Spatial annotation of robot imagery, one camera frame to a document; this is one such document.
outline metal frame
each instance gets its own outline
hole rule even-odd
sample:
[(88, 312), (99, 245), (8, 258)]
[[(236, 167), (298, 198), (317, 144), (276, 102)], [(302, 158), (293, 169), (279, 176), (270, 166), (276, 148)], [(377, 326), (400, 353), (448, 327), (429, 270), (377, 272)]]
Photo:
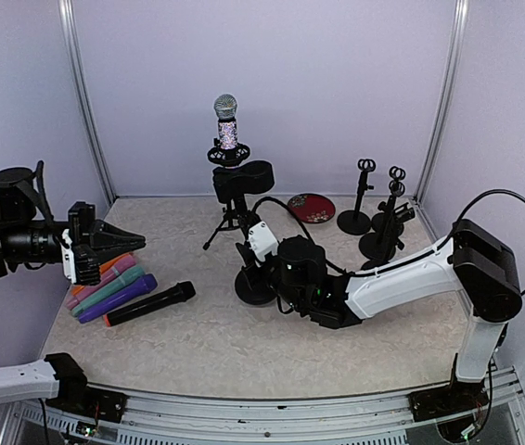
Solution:
[(436, 165), (438, 152), (440, 151), (442, 135), (446, 125), (446, 118), (448, 117), (448, 109), (452, 102), (462, 43), (465, 37), (467, 15), (468, 0), (456, 0), (455, 21), (450, 35), (450, 48), (448, 50), (448, 61), (446, 62), (442, 93), (440, 94), (440, 103), (438, 104), (436, 121), (434, 122), (431, 138), (429, 140), (428, 154), (421, 175), (419, 176), (419, 182), (417, 183), (417, 190), (415, 193), (415, 199), (419, 205), (423, 204), (423, 200), (428, 191), (429, 181), (431, 180)]
[[(96, 388), (112, 389), (105, 386)], [(409, 409), (408, 394), (414, 388), (371, 394), (316, 400), (223, 400), (154, 394), (124, 390), (129, 396), (120, 424), (100, 422), (93, 437), (95, 443), (135, 445), (212, 445), (248, 443), (249, 445), (300, 443), (334, 444), (405, 444), (406, 430), (433, 424), (415, 423)], [(525, 405), (514, 368), (493, 372), (493, 406), (508, 404), (521, 445), (525, 445)], [(449, 416), (450, 420), (465, 413)], [(93, 419), (47, 410), (49, 428), (73, 432), (78, 421)], [(21, 420), (43, 424), (36, 400), (12, 405), (6, 429)], [(1, 445), (12, 442), (0, 441)]]
[(102, 146), (97, 137), (96, 122), (91, 109), (89, 94), (87, 94), (87, 86), (85, 85), (85, 78), (83, 76), (81, 52), (79, 50), (79, 41), (77, 39), (77, 31), (75, 28), (73, 3), (72, 0), (58, 0), (58, 5), (62, 29), (65, 35), (65, 43), (67, 44), (67, 49), (69, 51), (70, 65), (72, 68), (73, 80), (75, 81), (75, 89), (77, 91), (77, 99), (79, 100), (79, 106), (83, 115), (83, 123), (85, 124), (85, 131), (87, 132), (91, 155), (96, 165), (97, 176), (102, 186), (104, 196), (109, 207), (111, 207), (117, 196), (110, 178)]
[[(104, 152), (97, 136), (96, 122), (94, 120), (94, 115), (89, 101), (89, 94), (87, 92), (87, 86), (83, 76), (83, 63), (79, 41), (77, 38), (77, 31), (75, 28), (75, 17), (72, 2), (73, 0), (58, 0), (62, 28), (69, 51), (73, 78), (77, 90), (77, 98), (82, 110), (83, 121), (85, 123), (85, 130), (90, 143), (91, 154), (96, 165), (97, 174), (104, 191), (104, 195), (106, 196), (109, 206), (111, 206), (118, 196), (116, 195), (109, 174), (108, 165), (104, 157)], [(448, 50), (448, 58), (446, 62), (440, 102), (436, 113), (436, 120), (431, 132), (428, 154), (426, 156), (421, 175), (419, 176), (419, 182), (417, 183), (417, 189), (414, 194), (414, 198), (416, 199), (418, 205), (423, 203), (423, 199), (425, 198), (429, 187), (429, 181), (435, 168), (436, 158), (438, 156), (438, 152), (440, 151), (448, 109), (452, 101), (456, 71), (460, 60), (462, 42), (467, 24), (467, 14), (468, 0), (456, 0), (455, 18), (451, 32), (450, 47)]]

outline pink microphone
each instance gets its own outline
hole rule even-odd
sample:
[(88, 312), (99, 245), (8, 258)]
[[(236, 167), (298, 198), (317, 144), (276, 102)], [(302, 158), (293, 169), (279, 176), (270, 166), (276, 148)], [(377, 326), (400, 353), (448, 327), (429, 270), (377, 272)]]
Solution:
[(130, 269), (131, 267), (135, 265), (136, 265), (136, 261), (134, 260), (133, 255), (124, 255), (122, 258), (120, 258), (118, 261), (112, 264), (112, 267), (110, 267), (108, 270), (106, 270), (102, 274), (102, 276), (100, 277), (101, 281), (99, 282), (99, 285), (86, 286), (77, 295), (69, 295), (69, 297), (65, 301), (65, 307), (69, 310), (73, 309), (75, 306), (81, 303), (84, 299), (86, 299), (87, 297), (89, 297), (94, 292), (101, 289), (108, 283), (111, 283), (118, 276), (120, 276), (124, 271), (126, 271), (127, 269)]

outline red plate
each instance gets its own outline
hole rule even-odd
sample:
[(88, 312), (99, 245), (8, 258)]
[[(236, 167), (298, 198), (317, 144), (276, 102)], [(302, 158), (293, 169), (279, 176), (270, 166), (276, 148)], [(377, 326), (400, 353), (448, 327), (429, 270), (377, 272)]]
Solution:
[(288, 201), (288, 207), (300, 221), (309, 224), (325, 223), (335, 216), (335, 205), (327, 197), (316, 193), (296, 195)]

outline speckled floor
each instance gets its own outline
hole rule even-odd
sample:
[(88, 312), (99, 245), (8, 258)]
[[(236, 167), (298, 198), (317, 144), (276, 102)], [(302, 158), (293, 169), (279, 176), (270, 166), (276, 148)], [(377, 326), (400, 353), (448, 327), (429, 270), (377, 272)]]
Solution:
[[(353, 197), (333, 197), (337, 212)], [(372, 214), (377, 198), (366, 198)], [(278, 239), (297, 224), (270, 203), (262, 218)], [(330, 330), (282, 315), (275, 304), (251, 307), (234, 293), (241, 258), (240, 232), (202, 244), (221, 220), (214, 197), (119, 199), (108, 221), (147, 237), (137, 261), (158, 278), (158, 291), (191, 280), (189, 302), (106, 328), (102, 319), (79, 324), (64, 306), (44, 353), (66, 351), (92, 382), (160, 393), (243, 399), (334, 397), (409, 388), (446, 380), (460, 348), (466, 319), (458, 297), (442, 294), (378, 314), (360, 325)], [(309, 225), (327, 258), (350, 270), (364, 257), (358, 237), (332, 221)], [(421, 222), (406, 225), (406, 248), (429, 244)]]

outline microphone mesh grille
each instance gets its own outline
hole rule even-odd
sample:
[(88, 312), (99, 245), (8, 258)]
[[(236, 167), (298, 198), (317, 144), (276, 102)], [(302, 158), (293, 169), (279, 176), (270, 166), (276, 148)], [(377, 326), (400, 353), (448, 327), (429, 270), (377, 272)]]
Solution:
[(215, 99), (213, 109), (217, 119), (233, 119), (236, 116), (237, 101), (232, 95), (220, 95)]

